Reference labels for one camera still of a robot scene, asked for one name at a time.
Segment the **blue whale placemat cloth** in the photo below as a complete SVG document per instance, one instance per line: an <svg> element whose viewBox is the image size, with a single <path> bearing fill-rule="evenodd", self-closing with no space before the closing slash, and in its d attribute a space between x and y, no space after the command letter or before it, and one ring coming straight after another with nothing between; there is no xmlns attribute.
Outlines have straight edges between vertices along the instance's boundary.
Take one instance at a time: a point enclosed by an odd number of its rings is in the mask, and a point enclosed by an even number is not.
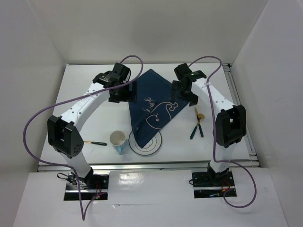
<svg viewBox="0 0 303 227"><path fill-rule="evenodd" d="M137 100L129 103L129 111L135 141L144 148L188 103L177 99L171 101L172 84L152 69L136 82Z"/></svg>

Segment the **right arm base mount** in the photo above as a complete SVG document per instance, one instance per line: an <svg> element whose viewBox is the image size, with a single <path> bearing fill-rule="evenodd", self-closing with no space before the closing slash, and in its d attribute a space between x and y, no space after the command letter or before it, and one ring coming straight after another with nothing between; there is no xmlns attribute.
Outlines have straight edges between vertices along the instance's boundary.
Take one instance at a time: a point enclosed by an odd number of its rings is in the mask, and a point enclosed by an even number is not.
<svg viewBox="0 0 303 227"><path fill-rule="evenodd" d="M227 192L226 197L237 197L232 171L213 183L207 172L193 172L192 179L188 181L193 186L194 198L220 198Z"/></svg>

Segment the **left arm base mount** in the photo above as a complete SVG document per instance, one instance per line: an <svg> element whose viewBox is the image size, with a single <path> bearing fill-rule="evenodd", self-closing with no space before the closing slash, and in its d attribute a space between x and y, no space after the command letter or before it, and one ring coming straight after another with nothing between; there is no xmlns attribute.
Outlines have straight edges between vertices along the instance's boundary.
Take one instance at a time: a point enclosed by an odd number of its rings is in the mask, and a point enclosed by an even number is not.
<svg viewBox="0 0 303 227"><path fill-rule="evenodd" d="M75 174L58 173L57 178L66 182L64 201L78 201L78 184ZM94 175L91 183L80 181L80 192L83 201L89 201L93 197L96 200L104 201L108 199L109 174Z"/></svg>

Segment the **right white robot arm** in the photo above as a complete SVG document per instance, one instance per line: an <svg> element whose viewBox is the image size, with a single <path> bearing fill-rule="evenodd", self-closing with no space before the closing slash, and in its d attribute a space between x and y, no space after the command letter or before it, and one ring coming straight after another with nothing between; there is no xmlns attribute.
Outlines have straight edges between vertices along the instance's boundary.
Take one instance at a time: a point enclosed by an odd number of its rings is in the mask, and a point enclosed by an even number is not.
<svg viewBox="0 0 303 227"><path fill-rule="evenodd" d="M182 100L193 106L201 99L211 107L215 151L207 166L206 179L211 185L219 185L228 174L236 145L247 133L246 110L225 98L202 71L192 71L183 63L174 72L178 79L172 82L171 100Z"/></svg>

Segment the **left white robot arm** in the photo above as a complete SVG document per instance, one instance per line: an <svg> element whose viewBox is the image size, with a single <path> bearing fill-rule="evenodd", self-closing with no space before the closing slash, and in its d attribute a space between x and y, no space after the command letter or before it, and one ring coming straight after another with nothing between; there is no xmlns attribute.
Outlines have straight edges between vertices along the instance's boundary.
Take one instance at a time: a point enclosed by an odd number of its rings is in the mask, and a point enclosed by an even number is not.
<svg viewBox="0 0 303 227"><path fill-rule="evenodd" d="M47 121L48 143L64 157L74 174L76 182L87 189L97 180L87 163L82 149L84 141L80 131L87 119L105 101L135 102L137 83L129 83L130 68L116 63L112 70L99 73L92 81L85 97L77 101L59 117L52 115Z"/></svg>

